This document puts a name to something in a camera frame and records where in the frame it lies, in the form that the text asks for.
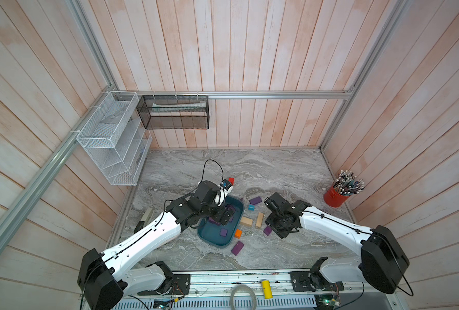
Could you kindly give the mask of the purple cube brick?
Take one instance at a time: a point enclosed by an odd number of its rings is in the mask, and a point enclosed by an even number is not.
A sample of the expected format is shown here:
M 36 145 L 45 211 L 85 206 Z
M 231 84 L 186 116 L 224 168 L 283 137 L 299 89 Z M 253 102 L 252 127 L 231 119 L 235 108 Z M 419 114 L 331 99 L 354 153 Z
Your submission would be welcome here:
M 249 200 L 250 205 L 257 205 L 257 204 L 260 204 L 261 202 L 262 202 L 262 198 L 260 196 Z
M 264 229 L 264 231 L 263 231 L 263 233 L 264 233 L 266 236 L 269 236 L 272 232 L 273 232 L 273 230 L 272 230 L 272 228 L 269 227 L 269 226 L 267 226 L 267 227 Z

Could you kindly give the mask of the teal plastic storage bin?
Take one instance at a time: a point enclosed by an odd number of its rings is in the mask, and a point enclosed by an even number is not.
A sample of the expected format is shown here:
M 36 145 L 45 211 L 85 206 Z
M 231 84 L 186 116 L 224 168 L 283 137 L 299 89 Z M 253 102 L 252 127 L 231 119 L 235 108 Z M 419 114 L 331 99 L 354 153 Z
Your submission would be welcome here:
M 197 228 L 197 235 L 202 241 L 221 249 L 228 247 L 231 241 L 233 240 L 235 231 L 237 230 L 237 227 L 240 224 L 240 219 L 243 216 L 244 212 L 243 202 L 239 199 L 228 196 L 226 198 L 226 205 L 233 205 L 236 209 L 236 212 L 233 215 L 232 219 L 226 225 L 217 226 L 215 224 L 210 223 L 208 221 L 208 218 L 206 218 L 203 219 L 200 226 Z M 221 229 L 228 230 L 227 237 L 222 237 L 220 235 Z

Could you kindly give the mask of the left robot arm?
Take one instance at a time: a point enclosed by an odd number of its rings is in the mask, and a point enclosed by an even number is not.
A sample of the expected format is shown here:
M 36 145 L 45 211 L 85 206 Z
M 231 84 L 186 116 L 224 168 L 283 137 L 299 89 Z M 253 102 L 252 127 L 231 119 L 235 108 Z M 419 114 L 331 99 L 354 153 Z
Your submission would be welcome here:
M 226 207 L 226 197 L 233 184 L 219 185 L 202 181 L 197 188 L 175 200 L 166 200 L 160 216 L 125 241 L 83 257 L 77 284 L 82 291 L 81 304 L 90 309 L 112 309 L 123 297 L 150 291 L 170 294 L 175 290 L 171 269 L 164 262 L 136 269 L 147 254 L 178 237 L 205 218 L 226 224 L 234 211 Z

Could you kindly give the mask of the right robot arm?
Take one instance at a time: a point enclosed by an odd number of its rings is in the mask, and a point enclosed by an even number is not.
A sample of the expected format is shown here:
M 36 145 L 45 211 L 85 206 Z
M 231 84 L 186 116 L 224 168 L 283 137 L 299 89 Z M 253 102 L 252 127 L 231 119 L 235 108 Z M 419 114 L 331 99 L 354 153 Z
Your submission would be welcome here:
M 264 201 L 271 211 L 266 225 L 282 239 L 301 229 L 316 232 L 351 250 L 355 257 L 319 258 L 304 276 L 294 274 L 295 291 L 323 291 L 344 282 L 369 284 L 393 294 L 410 261 L 393 233 L 384 226 L 369 228 L 324 213 L 306 201 L 290 203 L 279 193 Z

